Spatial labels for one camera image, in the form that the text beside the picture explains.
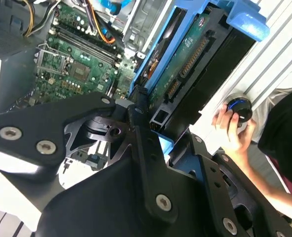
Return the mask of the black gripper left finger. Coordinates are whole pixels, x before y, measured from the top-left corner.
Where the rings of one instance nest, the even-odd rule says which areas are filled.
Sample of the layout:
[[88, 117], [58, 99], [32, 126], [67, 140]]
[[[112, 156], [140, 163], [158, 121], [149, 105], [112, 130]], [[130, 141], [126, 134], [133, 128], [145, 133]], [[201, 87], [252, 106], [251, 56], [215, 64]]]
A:
[[132, 101], [122, 107], [93, 92], [0, 114], [0, 171], [48, 183], [67, 154], [102, 139], [114, 146], [112, 165], [131, 144], [134, 126], [150, 129], [146, 94], [137, 92]]

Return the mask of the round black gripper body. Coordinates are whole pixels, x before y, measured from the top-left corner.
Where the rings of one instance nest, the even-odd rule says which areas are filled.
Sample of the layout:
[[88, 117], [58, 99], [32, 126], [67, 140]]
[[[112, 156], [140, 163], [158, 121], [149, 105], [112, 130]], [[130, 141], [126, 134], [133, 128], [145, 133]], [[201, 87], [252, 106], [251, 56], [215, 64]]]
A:
[[203, 186], [167, 167], [158, 136], [129, 132], [123, 156], [57, 195], [40, 218], [38, 237], [214, 237]]

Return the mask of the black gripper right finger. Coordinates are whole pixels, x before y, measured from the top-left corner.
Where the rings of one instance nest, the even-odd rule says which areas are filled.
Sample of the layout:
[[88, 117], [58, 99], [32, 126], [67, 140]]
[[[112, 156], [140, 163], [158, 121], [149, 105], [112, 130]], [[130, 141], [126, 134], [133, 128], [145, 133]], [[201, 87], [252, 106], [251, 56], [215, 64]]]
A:
[[203, 140], [184, 133], [170, 165], [203, 186], [215, 237], [292, 237], [283, 219], [227, 155], [208, 153]]

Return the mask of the person's bare hand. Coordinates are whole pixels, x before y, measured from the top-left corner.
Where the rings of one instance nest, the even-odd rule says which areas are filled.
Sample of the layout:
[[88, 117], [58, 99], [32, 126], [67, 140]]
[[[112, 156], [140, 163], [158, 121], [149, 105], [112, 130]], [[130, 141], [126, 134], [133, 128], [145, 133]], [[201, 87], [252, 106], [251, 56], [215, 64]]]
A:
[[243, 154], [251, 143], [256, 122], [253, 119], [247, 121], [244, 130], [238, 133], [239, 115], [232, 110], [227, 110], [227, 104], [223, 104], [217, 115], [212, 120], [220, 147], [227, 154]]

